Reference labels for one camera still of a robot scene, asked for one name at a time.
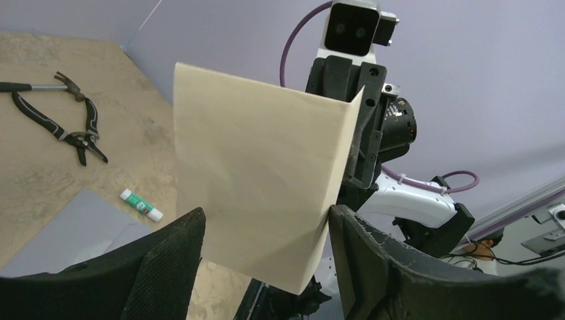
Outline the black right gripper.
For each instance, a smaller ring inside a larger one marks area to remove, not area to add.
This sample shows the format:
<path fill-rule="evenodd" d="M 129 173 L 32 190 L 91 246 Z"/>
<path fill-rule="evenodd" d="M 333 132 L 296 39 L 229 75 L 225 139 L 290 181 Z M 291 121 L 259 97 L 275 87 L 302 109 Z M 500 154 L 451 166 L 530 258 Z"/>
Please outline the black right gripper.
<path fill-rule="evenodd" d="M 344 102 L 362 94 L 337 199 L 339 205 L 353 211 L 378 189 L 374 183 L 381 172 L 378 154 L 386 102 L 381 94 L 386 76 L 387 69 L 382 65 L 363 62 L 356 66 L 351 59 L 330 55 L 314 60 L 306 84 L 307 93 Z"/>

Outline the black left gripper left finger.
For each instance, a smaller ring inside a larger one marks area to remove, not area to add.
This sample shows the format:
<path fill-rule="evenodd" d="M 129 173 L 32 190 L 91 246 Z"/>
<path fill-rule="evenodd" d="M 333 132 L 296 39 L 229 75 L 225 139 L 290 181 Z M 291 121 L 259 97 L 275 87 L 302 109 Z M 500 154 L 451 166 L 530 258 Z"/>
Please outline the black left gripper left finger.
<path fill-rule="evenodd" d="M 2 319 L 186 319 L 206 217 L 167 226 L 58 273 L 1 278 Z"/>

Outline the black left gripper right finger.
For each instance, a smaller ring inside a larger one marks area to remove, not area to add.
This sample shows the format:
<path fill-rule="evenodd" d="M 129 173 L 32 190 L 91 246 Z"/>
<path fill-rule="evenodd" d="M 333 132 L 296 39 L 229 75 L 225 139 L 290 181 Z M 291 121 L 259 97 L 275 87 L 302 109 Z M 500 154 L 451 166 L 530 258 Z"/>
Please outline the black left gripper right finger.
<path fill-rule="evenodd" d="M 342 205 L 328 222 L 345 319 L 564 318 L 563 270 L 497 277 L 431 257 Z"/>

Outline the green white glue stick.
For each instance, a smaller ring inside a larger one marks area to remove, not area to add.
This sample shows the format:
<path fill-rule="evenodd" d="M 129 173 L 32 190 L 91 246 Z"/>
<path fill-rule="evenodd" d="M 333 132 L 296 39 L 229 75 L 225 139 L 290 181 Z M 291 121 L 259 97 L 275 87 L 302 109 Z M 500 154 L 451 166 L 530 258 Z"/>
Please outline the green white glue stick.
<path fill-rule="evenodd" d="M 135 208 L 140 214 L 156 223 L 163 218 L 163 213 L 130 189 L 125 189 L 119 197 L 131 207 Z"/>

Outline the cream lined letter paper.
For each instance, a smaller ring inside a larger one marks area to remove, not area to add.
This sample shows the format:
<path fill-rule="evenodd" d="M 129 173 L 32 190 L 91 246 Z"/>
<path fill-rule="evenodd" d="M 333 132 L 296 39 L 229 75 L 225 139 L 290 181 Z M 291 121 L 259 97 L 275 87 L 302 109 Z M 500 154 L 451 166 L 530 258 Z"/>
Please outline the cream lined letter paper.
<path fill-rule="evenodd" d="M 289 293 L 318 267 L 359 111 L 177 63 L 177 211 L 206 216 L 204 259 Z"/>

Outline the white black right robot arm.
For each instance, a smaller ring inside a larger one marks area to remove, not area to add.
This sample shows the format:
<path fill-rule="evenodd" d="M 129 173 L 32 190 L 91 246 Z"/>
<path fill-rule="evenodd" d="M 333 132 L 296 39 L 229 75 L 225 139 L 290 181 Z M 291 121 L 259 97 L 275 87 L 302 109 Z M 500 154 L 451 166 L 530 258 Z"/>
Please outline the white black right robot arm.
<path fill-rule="evenodd" d="M 393 173 L 384 163 L 402 157 L 416 139 L 416 119 L 398 88 L 386 83 L 386 68 L 374 55 L 355 57 L 330 52 L 312 64 L 306 91 L 350 101 L 362 91 L 356 131 L 338 204 L 357 211 L 374 199 L 378 213 L 393 217 L 409 245 L 439 257 L 455 247 L 474 218 L 455 203 L 445 176 L 429 182 Z M 305 319 L 346 287 L 349 264 L 340 237 L 332 238 L 332 254 L 299 295 L 252 280 L 235 315 L 237 319 Z"/>

